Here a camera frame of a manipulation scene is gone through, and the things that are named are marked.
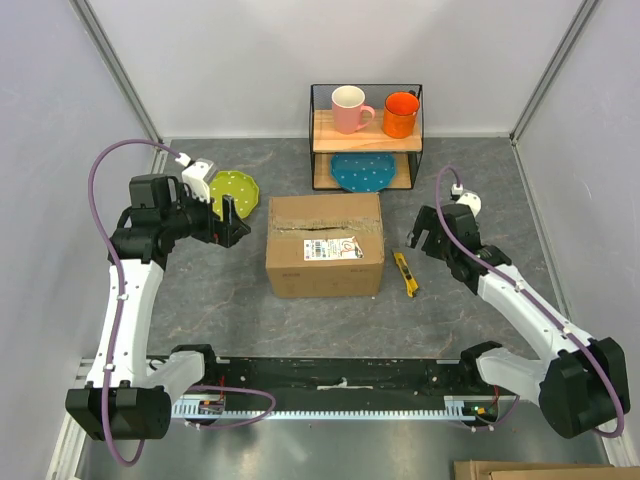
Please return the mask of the yellow utility knife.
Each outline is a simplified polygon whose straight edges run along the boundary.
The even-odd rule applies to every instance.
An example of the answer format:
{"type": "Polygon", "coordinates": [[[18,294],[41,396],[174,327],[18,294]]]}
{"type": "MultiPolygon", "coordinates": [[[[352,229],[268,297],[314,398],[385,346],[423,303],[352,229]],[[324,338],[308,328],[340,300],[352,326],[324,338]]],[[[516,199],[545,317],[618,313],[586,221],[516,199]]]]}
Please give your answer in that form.
{"type": "Polygon", "coordinates": [[[419,285],[415,279],[415,276],[413,275],[413,273],[411,272],[408,266],[408,263],[406,261],[404,254],[400,251],[394,250],[393,258],[396,263],[396,266],[398,267],[399,271],[402,274],[402,277],[406,286],[407,295],[410,298],[415,298],[419,290],[419,285]]]}

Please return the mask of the brown cardboard express box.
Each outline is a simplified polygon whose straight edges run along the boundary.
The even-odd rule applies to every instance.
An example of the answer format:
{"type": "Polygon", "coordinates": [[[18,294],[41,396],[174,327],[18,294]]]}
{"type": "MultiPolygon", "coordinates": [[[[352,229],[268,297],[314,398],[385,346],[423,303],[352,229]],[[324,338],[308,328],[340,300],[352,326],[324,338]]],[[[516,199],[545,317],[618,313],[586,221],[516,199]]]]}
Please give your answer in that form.
{"type": "Polygon", "coordinates": [[[276,296],[375,296],[384,263],[377,193],[269,200],[266,271],[276,296]]]}

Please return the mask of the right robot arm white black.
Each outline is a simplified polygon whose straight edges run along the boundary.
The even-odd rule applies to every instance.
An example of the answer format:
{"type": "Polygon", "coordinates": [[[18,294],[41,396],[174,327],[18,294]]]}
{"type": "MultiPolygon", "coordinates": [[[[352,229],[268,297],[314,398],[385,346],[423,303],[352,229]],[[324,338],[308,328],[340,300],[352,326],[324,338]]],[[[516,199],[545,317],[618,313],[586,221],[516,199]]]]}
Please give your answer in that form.
{"type": "Polygon", "coordinates": [[[470,206],[422,206],[407,241],[444,261],[451,275],[506,318],[537,355],[529,360],[496,342],[469,348],[457,371],[465,391],[504,388],[538,406],[564,438],[598,431],[609,421],[616,423],[609,437],[622,433],[630,410],[622,347],[610,337],[596,339],[562,316],[508,256],[483,244],[470,206]]]}

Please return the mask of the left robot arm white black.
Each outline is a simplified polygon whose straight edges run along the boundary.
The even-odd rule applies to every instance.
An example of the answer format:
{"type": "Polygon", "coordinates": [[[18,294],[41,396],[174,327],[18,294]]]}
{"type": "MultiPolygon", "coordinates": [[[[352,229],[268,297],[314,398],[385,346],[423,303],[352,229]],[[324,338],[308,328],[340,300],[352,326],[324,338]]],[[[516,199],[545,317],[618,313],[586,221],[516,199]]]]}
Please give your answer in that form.
{"type": "Polygon", "coordinates": [[[179,240],[230,248],[250,232],[232,196],[222,196],[216,214],[175,176],[136,176],[129,194],[110,238],[109,299],[96,358],[84,387],[69,390],[65,400],[71,417],[98,441],[161,439],[183,394],[216,388],[220,371],[208,344],[179,345],[164,364],[149,368],[151,314],[179,240]]]}

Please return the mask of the green dotted plate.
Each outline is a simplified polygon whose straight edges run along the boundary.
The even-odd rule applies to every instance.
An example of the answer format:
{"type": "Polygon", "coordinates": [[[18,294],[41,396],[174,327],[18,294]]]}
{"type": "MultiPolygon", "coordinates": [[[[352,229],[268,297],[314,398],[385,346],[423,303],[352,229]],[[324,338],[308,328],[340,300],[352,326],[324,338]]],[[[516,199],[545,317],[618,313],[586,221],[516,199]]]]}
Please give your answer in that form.
{"type": "Polygon", "coordinates": [[[219,171],[209,184],[212,210],[221,217],[222,197],[231,196],[241,219],[247,218],[259,204],[260,190],[254,179],[241,171],[219,171]]]}

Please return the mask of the blue dotted plate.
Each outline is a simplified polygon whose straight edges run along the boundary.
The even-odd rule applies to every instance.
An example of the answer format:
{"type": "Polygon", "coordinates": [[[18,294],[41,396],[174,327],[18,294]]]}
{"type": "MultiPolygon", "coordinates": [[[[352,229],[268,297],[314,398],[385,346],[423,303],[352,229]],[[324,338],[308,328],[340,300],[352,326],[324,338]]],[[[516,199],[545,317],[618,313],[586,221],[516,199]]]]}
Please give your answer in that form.
{"type": "Polygon", "coordinates": [[[329,167],[338,186],[352,193],[379,192],[396,176],[396,160],[390,153],[339,153],[332,156],[329,167]]]}

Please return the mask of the orange mug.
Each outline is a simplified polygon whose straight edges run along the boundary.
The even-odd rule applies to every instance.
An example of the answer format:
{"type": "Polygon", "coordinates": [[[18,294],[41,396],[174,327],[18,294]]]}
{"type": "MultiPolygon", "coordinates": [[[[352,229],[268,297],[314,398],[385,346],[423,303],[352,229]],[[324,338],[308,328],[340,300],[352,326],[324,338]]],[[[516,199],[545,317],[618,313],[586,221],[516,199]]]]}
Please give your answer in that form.
{"type": "Polygon", "coordinates": [[[414,93],[394,92],[385,100],[383,132],[395,139],[412,135],[420,101],[414,93]]]}

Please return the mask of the pink mug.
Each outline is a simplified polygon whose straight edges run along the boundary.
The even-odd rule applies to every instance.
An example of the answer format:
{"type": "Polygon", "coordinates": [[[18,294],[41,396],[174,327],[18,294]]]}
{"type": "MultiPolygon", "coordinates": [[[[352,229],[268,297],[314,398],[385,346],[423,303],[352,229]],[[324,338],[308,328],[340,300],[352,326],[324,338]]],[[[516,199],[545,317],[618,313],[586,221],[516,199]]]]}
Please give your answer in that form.
{"type": "Polygon", "coordinates": [[[339,133],[353,134],[374,121],[376,112],[365,100],[365,92],[354,85],[343,85],[332,92],[333,122],[339,133]]]}

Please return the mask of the cardboard sheet corner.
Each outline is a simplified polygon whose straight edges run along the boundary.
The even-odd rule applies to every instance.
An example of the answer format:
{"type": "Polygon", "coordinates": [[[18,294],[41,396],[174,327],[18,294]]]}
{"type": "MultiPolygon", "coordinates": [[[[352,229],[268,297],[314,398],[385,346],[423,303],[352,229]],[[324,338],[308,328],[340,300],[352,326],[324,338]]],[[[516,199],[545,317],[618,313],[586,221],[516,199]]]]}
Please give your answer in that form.
{"type": "Polygon", "coordinates": [[[494,461],[456,461],[454,479],[640,480],[638,467],[494,461]]]}

